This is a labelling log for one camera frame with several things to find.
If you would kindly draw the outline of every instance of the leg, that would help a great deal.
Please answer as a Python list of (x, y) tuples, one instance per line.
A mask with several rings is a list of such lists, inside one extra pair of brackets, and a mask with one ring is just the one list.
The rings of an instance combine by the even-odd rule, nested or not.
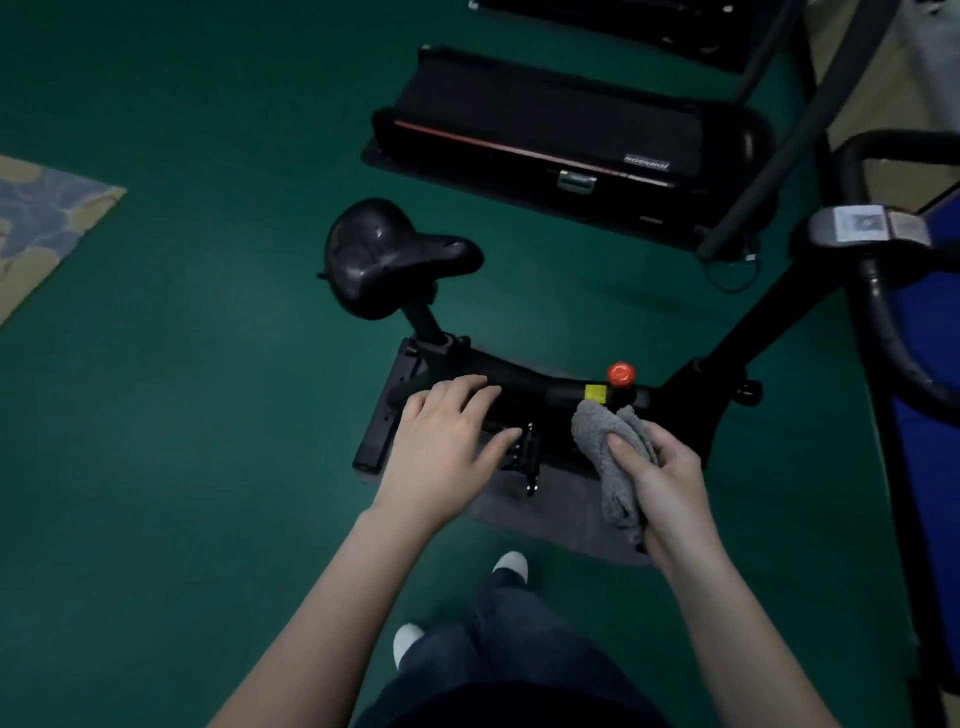
[(574, 632), (516, 573), (496, 570), (470, 625), (493, 680), (586, 692), (646, 716), (657, 709), (587, 638)]
[(383, 728), (442, 692), (487, 678), (487, 668), (462, 624), (427, 632), (403, 655), (396, 678), (354, 723)]

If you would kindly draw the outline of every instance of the gray towel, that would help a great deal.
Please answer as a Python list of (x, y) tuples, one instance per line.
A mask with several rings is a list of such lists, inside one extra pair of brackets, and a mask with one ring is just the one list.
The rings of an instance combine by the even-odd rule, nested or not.
[(633, 479), (613, 459), (607, 434), (619, 435), (647, 460), (657, 463), (657, 454), (643, 428), (643, 421), (630, 406), (614, 415), (599, 402), (584, 400), (577, 405), (571, 430), (577, 447), (600, 475), (604, 519), (623, 530), (631, 544), (642, 548), (646, 519), (636, 502)]

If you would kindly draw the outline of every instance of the red adjustment knob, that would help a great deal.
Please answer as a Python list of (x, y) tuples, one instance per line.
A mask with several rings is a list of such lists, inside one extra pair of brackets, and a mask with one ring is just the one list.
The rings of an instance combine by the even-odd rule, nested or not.
[(607, 381), (616, 389), (633, 386), (635, 380), (636, 370), (625, 361), (618, 361), (607, 370)]

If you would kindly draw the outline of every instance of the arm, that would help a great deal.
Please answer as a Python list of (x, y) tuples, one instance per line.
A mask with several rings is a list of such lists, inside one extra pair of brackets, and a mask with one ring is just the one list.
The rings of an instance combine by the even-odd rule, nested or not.
[(480, 426), (500, 393), (485, 384), (482, 376), (462, 376), (409, 399), (373, 505), (210, 728), (347, 726), (407, 574), (520, 434), (499, 433), (473, 459)]
[(612, 435), (650, 524), (645, 542), (680, 604), (707, 689), (727, 728), (839, 728), (727, 556), (710, 514), (700, 458), (647, 423), (661, 467)]

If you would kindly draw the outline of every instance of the green carpet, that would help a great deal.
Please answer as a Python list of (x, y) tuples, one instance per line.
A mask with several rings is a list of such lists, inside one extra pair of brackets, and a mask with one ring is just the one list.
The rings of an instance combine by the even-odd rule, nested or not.
[[(487, 265), (442, 285), (442, 325), (580, 376), (626, 359), (663, 380), (782, 270), (816, 204), (810, 164), (764, 235), (760, 285), (736, 297), (690, 255), (361, 165), (371, 112), (424, 42), (655, 91), (732, 86), (465, 5), (0, 6), (0, 153), (130, 190), (0, 329), (5, 724), (203, 724), (370, 503), (350, 460), (405, 326), (349, 318), (314, 279), (349, 204), (385, 196), (476, 240)], [(802, 103), (781, 59), (756, 107), (782, 132)], [(767, 399), (731, 412), (708, 473), (724, 539), (840, 720), (902, 726), (913, 652), (842, 298), (752, 374)], [(715, 723), (657, 573), (466, 521), (414, 571), (362, 704), (391, 677), (392, 630), (457, 615), (511, 548), (678, 726)]]

